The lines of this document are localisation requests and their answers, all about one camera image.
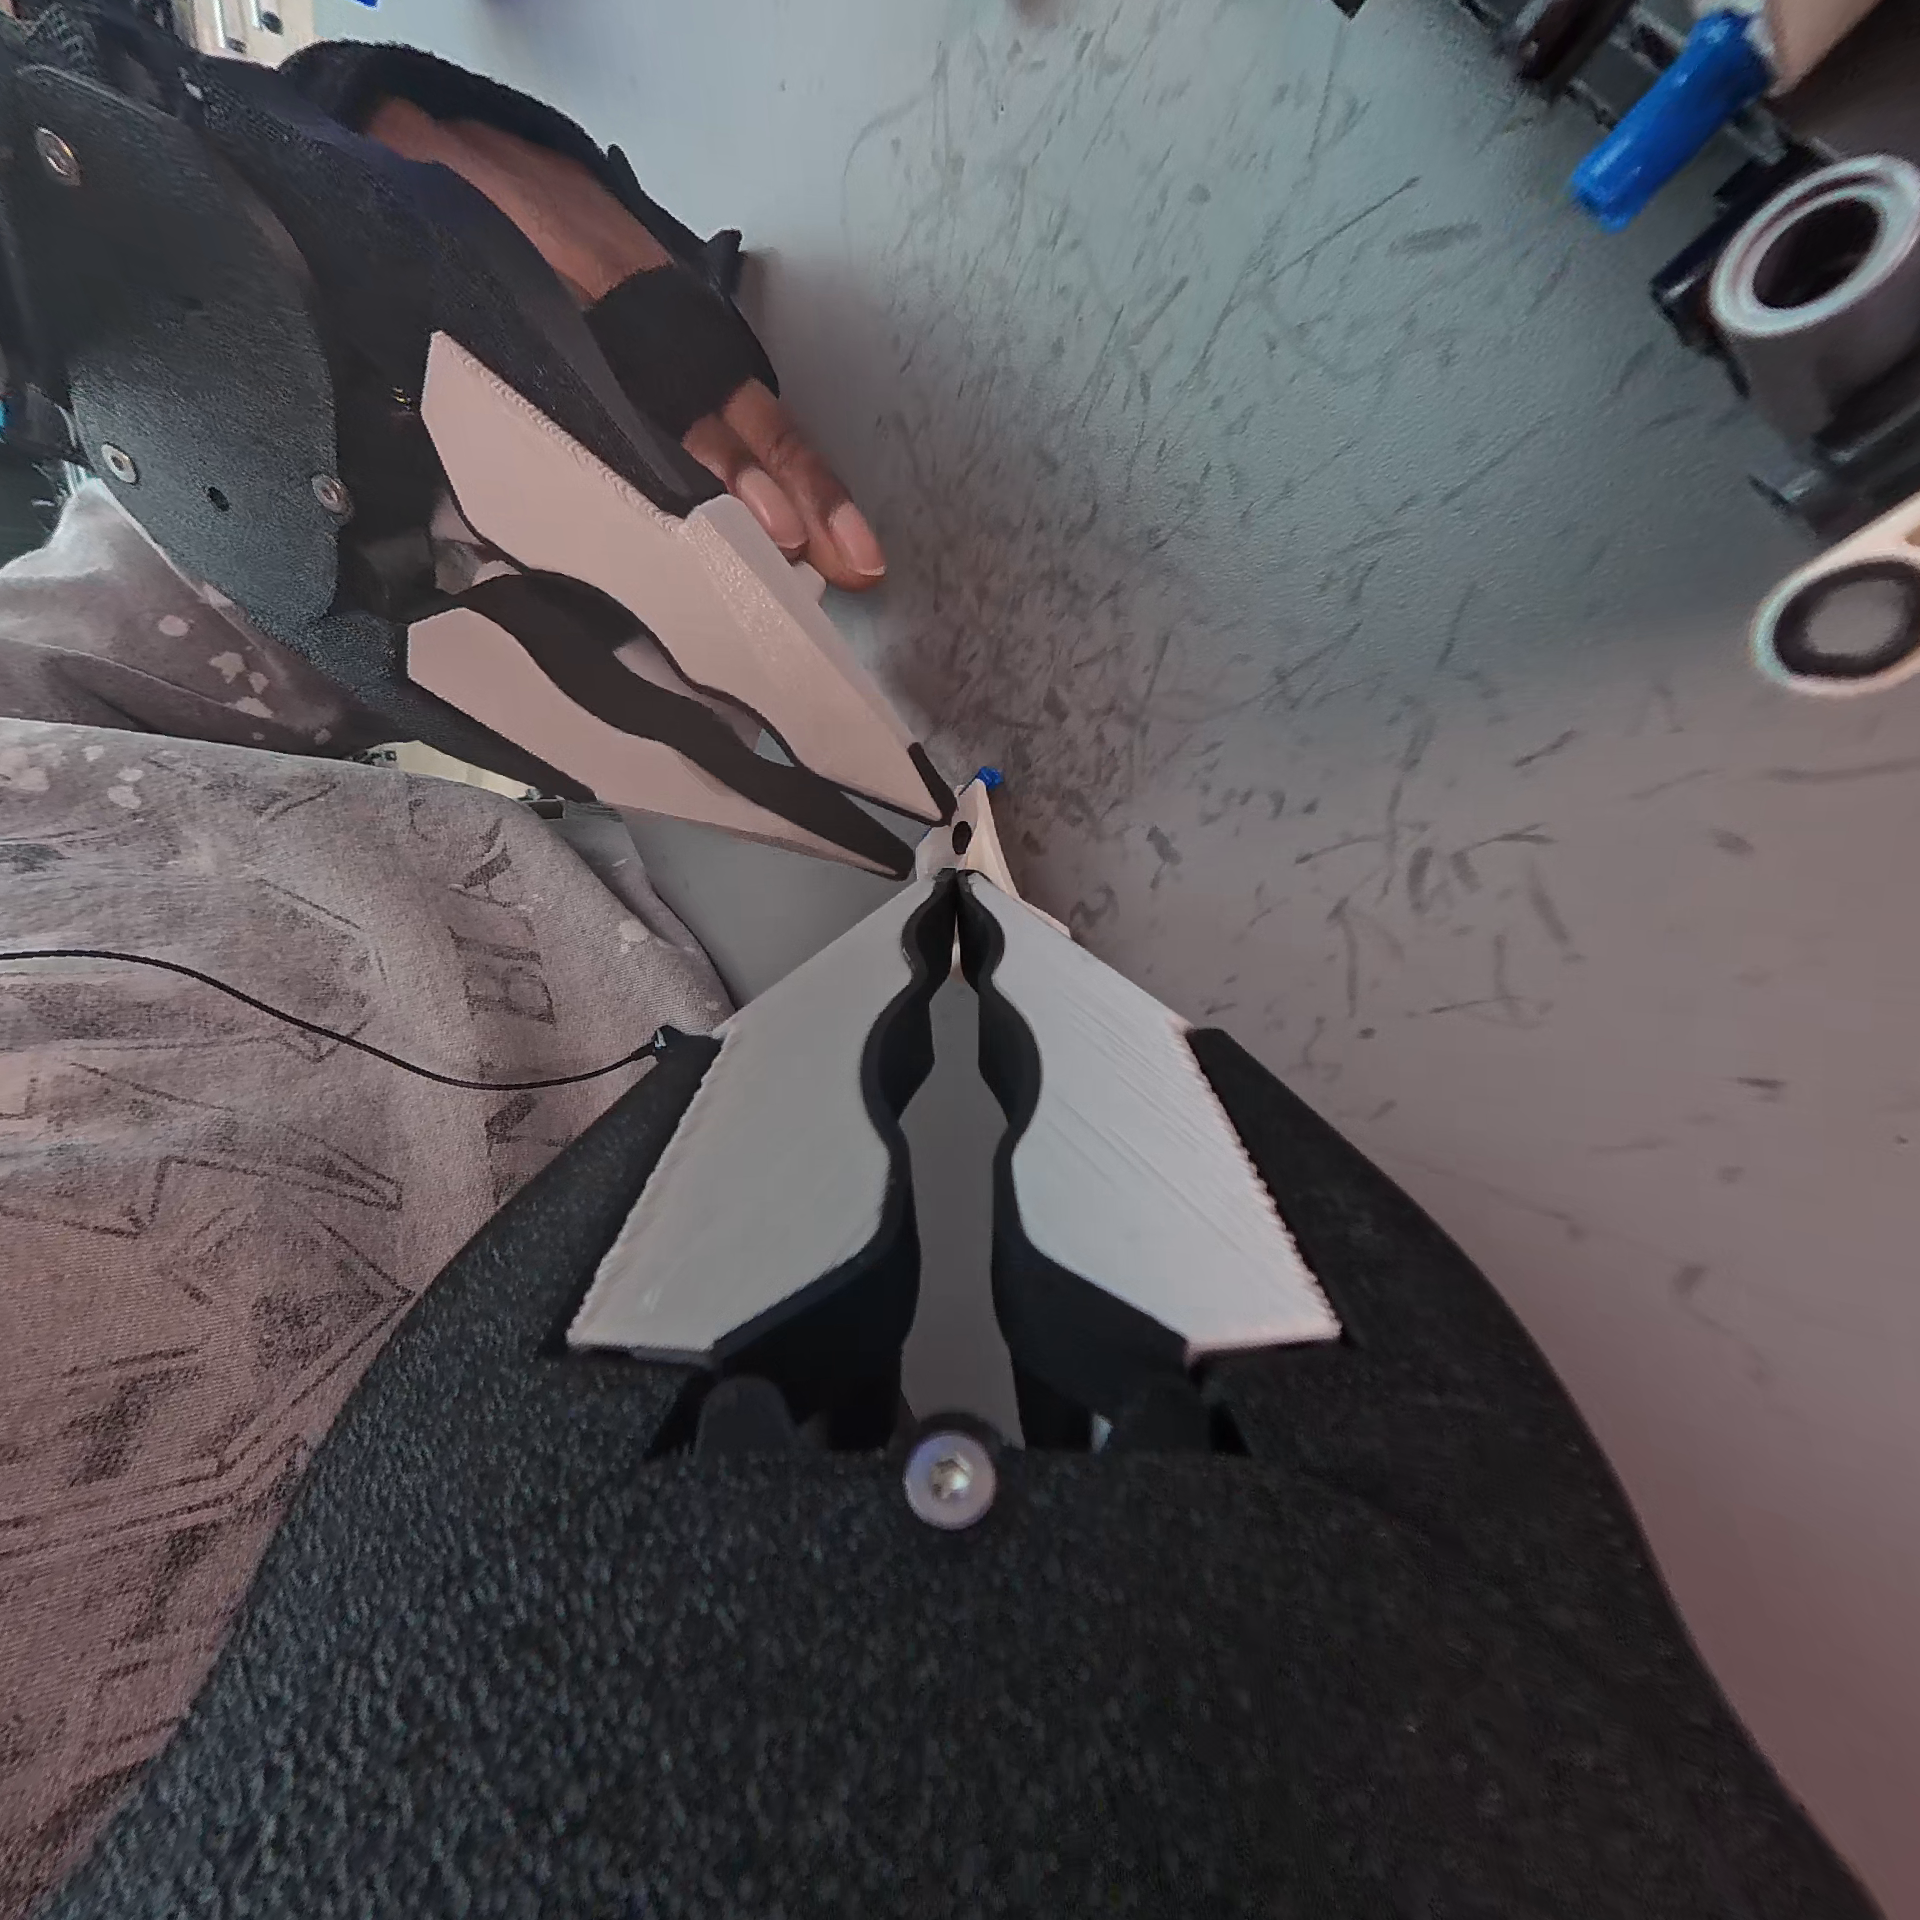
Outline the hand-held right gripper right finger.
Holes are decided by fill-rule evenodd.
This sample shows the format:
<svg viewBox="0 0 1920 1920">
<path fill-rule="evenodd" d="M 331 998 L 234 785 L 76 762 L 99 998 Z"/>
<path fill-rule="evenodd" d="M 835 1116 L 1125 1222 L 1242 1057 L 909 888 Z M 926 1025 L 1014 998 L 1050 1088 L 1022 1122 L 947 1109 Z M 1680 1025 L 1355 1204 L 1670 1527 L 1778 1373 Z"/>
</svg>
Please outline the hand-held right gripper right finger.
<svg viewBox="0 0 1920 1920">
<path fill-rule="evenodd" d="M 987 878 L 960 878 L 995 1322 L 1022 1373 L 1190 1373 L 1340 1319 L 1216 1096 L 1192 1025 Z"/>
</svg>

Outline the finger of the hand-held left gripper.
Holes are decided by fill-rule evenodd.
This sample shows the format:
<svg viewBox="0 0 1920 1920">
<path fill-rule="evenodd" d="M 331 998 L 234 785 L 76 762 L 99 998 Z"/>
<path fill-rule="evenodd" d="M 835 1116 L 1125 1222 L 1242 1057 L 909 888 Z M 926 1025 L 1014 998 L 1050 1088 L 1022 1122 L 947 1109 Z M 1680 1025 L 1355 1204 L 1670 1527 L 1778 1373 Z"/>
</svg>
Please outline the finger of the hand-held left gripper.
<svg viewBox="0 0 1920 1920">
<path fill-rule="evenodd" d="M 405 676 L 590 801 L 907 878 L 909 843 L 828 780 L 761 753 L 761 717 L 703 695 L 613 600 L 489 579 L 405 628 Z"/>
<path fill-rule="evenodd" d="M 757 715 L 761 753 L 828 780 L 871 816 L 947 822 L 947 782 L 819 609 L 819 579 L 780 560 L 736 496 L 683 516 L 656 507 L 453 334 L 433 334 L 417 419 L 447 516 L 478 552 L 475 583 L 434 611 L 489 579 L 600 590 L 618 633 L 648 636 L 683 685 Z"/>
</svg>

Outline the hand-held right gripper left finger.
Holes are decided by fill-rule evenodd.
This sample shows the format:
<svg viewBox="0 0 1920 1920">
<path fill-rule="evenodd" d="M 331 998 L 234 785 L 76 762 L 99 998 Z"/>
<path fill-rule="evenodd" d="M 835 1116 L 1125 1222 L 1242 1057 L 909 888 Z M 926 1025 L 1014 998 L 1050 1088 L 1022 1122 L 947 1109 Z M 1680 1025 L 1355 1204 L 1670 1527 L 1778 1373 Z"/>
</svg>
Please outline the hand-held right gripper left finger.
<svg viewBox="0 0 1920 1920">
<path fill-rule="evenodd" d="M 724 1368 L 869 1287 L 852 1353 L 897 1356 L 921 1304 L 902 1110 L 931 1072 L 955 934 L 957 879 L 909 879 L 717 1025 L 571 1353 Z"/>
</svg>

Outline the white curved panel brick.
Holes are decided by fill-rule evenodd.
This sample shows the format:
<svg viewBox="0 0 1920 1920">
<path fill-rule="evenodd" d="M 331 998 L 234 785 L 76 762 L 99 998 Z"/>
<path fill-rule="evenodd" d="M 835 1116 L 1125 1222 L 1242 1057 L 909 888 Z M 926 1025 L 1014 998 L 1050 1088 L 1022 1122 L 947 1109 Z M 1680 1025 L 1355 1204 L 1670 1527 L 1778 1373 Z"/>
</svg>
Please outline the white curved panel brick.
<svg viewBox="0 0 1920 1920">
<path fill-rule="evenodd" d="M 999 776 L 990 765 L 977 765 L 969 782 L 955 796 L 955 822 L 946 831 L 946 853 L 955 869 L 987 878 L 999 892 L 1022 896 L 1014 869 L 1003 860 L 990 796 L 999 785 Z"/>
</svg>

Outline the grey desk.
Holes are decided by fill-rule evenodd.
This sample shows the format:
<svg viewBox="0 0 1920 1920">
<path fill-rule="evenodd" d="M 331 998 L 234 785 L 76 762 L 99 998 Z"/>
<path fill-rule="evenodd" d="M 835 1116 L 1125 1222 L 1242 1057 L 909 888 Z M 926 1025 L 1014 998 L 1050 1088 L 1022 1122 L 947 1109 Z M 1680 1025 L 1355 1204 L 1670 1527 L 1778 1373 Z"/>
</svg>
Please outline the grey desk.
<svg viewBox="0 0 1920 1920">
<path fill-rule="evenodd" d="M 1022 888 L 1500 1281 L 1731 1702 L 1917 1917 L 1917 687 L 1799 560 L 1573 111 L 1452 4 L 317 4 L 741 227 Z"/>
</svg>

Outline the person's left hand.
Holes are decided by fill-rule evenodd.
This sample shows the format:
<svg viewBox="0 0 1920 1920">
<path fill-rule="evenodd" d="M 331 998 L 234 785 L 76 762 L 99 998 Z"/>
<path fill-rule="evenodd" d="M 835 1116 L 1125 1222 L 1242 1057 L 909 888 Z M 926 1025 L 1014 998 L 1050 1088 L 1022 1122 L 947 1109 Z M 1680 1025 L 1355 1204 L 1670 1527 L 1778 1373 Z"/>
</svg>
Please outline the person's left hand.
<svg viewBox="0 0 1920 1920">
<path fill-rule="evenodd" d="M 631 275 L 677 275 L 677 255 L 571 157 L 478 119 L 433 119 L 413 102 L 384 99 L 369 117 L 370 143 L 408 161 L 439 161 L 478 189 L 590 308 Z M 885 552 L 841 477 L 806 446 L 803 428 L 761 381 L 683 428 L 683 452 L 701 463 L 780 549 L 835 590 L 885 583 Z"/>
</svg>

